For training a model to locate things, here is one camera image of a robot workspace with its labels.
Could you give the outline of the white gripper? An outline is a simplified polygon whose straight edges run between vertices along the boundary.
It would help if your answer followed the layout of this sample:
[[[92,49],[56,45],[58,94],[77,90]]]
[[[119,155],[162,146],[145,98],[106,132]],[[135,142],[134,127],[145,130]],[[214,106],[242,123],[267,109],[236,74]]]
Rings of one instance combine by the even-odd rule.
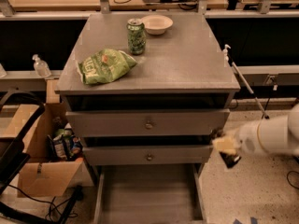
[[[235,134],[234,139],[231,136],[225,136],[222,128],[214,129],[210,137],[214,139],[212,144],[219,152],[228,155],[235,155],[236,149],[240,149],[248,154],[258,154],[260,151],[260,144],[258,141],[258,122],[248,122],[240,126]]]

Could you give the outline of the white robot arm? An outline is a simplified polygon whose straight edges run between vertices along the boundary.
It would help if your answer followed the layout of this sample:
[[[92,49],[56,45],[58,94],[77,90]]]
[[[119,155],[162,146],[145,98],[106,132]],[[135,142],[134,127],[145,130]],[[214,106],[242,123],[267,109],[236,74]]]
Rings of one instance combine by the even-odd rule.
[[[287,115],[247,122],[212,140],[214,148],[234,155],[299,155],[299,105]]]

